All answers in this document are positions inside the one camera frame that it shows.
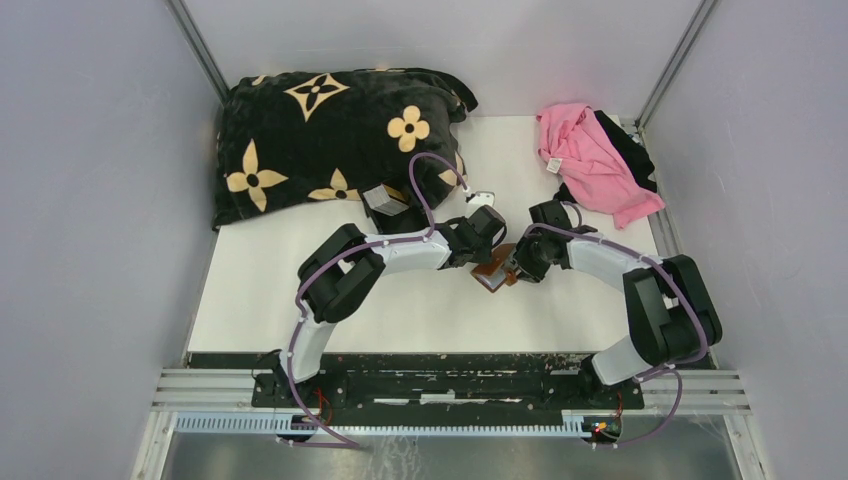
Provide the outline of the brown leather card holder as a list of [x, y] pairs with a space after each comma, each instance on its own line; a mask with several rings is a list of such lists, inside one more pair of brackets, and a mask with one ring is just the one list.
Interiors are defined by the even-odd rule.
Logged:
[[492, 261], [480, 264], [471, 271], [471, 276], [490, 293], [496, 293], [504, 286], [510, 287], [518, 282], [512, 254], [515, 243], [504, 243], [492, 251]]

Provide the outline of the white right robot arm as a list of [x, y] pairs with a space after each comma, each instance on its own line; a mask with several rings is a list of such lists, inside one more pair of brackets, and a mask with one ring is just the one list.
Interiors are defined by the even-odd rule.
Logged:
[[558, 266], [588, 274], [623, 294], [627, 333], [587, 357], [577, 392], [591, 408], [602, 408], [627, 380], [658, 376], [704, 358], [722, 339], [723, 328], [696, 262], [689, 256], [651, 256], [571, 223], [563, 204], [530, 207], [531, 224], [507, 260], [513, 276], [541, 282]]

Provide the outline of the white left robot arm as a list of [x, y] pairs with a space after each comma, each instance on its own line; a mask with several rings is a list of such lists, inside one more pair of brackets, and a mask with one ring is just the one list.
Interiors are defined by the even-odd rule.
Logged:
[[313, 377], [336, 324], [359, 309], [378, 280], [487, 263], [505, 232], [505, 220], [490, 205], [415, 232], [365, 234], [352, 223], [339, 227], [298, 269], [299, 316], [280, 354], [284, 373], [277, 394], [294, 407], [312, 399]]

